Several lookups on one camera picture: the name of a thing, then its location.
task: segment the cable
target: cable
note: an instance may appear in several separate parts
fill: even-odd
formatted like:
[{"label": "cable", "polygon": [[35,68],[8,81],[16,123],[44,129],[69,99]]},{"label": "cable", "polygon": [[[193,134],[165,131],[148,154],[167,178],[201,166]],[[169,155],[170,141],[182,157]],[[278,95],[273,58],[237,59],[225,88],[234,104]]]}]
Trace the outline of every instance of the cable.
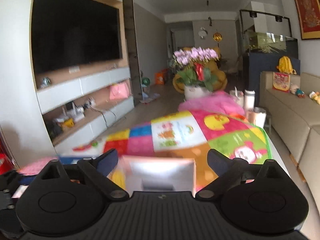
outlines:
[{"label": "cable", "polygon": [[[96,108],[93,108],[93,107],[91,107],[90,105],[89,105],[89,108],[102,114],[103,119],[104,119],[104,122],[106,123],[106,127],[107,127],[107,129],[108,129],[109,126],[108,126],[108,124],[107,124],[106,118],[104,117],[103,111],[98,110],[98,109],[96,109]],[[115,114],[114,112],[112,112],[111,110],[105,110],[105,111],[106,111],[106,112],[111,112],[111,113],[115,116],[115,118],[116,118],[116,120],[117,120],[117,116],[116,116],[116,114]]]}]

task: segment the beige sofa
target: beige sofa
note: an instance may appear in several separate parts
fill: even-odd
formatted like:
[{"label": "beige sofa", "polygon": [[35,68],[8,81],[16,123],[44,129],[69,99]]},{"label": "beige sofa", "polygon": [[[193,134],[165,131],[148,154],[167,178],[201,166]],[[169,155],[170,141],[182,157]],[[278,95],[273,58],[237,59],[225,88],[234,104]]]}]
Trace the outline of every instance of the beige sofa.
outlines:
[{"label": "beige sofa", "polygon": [[272,126],[290,150],[320,211],[320,105],[308,97],[311,91],[320,91],[320,77],[291,75],[291,83],[299,85],[306,97],[272,89],[273,72],[262,72],[260,106],[269,109]]}]

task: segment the red ribbon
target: red ribbon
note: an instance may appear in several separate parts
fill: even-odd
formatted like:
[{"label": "red ribbon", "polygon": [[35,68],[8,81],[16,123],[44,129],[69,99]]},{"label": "red ribbon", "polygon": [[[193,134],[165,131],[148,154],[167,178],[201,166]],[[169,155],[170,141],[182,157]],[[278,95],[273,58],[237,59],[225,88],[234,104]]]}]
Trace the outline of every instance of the red ribbon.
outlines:
[{"label": "red ribbon", "polygon": [[203,72],[203,66],[199,63],[195,63],[196,65],[196,74],[198,76],[199,81],[204,81],[204,72]]}]

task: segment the flower pot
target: flower pot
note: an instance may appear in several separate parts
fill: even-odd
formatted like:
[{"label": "flower pot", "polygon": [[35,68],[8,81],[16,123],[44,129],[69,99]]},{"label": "flower pot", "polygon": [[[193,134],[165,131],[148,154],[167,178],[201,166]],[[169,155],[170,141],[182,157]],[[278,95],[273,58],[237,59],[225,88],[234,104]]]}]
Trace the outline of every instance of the flower pot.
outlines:
[{"label": "flower pot", "polygon": [[184,96],[186,100],[201,98],[210,95],[211,92],[204,87],[185,86]]}]

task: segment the colorful play mat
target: colorful play mat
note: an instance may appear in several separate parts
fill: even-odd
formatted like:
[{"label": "colorful play mat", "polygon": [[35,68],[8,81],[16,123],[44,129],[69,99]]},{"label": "colorful play mat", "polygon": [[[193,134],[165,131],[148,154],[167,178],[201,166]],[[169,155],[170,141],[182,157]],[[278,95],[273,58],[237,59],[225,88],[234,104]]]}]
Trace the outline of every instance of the colorful play mat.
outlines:
[{"label": "colorful play mat", "polygon": [[272,158],[263,129],[223,114],[195,110],[170,114],[111,134],[102,142],[80,146],[72,153],[63,154],[61,161],[70,163],[73,160],[74,163],[75,156],[97,157],[111,148],[118,151],[119,157],[192,158],[196,163],[197,191],[218,177],[207,164],[210,149],[216,149],[230,159],[242,158],[249,163],[263,164]]}]

